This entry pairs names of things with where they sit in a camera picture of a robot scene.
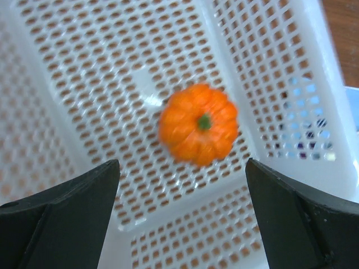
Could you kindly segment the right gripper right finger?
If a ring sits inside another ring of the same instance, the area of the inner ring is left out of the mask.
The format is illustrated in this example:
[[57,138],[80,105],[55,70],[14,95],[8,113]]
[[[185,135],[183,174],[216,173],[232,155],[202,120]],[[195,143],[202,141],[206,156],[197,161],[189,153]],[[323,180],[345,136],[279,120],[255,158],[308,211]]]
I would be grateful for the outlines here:
[[270,268],[358,268],[358,204],[249,159],[246,179]]

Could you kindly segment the orange fake pumpkin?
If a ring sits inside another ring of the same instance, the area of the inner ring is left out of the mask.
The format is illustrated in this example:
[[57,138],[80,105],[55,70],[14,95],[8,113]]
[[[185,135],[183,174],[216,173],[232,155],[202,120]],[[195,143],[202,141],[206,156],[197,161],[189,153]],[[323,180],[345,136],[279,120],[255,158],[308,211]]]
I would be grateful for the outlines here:
[[169,98],[159,118],[159,139],[176,161],[208,166],[230,153],[237,116],[225,93],[195,84]]

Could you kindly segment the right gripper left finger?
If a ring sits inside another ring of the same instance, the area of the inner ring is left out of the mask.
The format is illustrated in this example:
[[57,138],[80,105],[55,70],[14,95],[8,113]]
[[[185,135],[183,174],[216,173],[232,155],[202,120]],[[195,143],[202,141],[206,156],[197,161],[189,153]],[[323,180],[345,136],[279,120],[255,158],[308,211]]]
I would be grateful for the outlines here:
[[119,162],[1,206],[1,268],[97,268]]

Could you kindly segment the white perforated plastic basket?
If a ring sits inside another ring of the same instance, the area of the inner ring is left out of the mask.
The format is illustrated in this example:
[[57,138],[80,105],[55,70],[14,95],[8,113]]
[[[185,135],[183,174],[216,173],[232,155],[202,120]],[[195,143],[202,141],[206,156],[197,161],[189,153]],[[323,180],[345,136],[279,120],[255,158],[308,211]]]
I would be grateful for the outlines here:
[[[223,160],[158,140],[205,82],[239,115]],[[267,268],[248,159],[358,201],[358,134],[320,1],[2,1],[1,203],[117,159],[100,268]]]

